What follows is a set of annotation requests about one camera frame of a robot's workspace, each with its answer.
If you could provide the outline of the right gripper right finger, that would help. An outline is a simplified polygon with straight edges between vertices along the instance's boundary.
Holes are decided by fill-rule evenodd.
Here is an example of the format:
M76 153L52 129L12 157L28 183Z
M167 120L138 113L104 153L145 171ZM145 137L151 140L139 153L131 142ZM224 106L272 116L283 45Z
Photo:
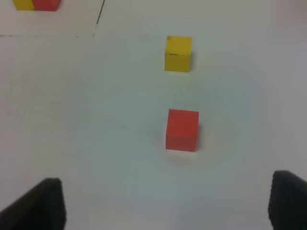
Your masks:
M272 176L268 215L274 230L307 228L307 182L290 171Z

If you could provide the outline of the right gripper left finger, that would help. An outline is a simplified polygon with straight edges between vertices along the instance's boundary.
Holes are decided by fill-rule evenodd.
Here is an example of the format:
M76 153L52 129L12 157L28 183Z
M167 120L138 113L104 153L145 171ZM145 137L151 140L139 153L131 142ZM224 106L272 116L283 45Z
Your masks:
M2 230L63 230L66 207L59 178L46 178L0 212Z

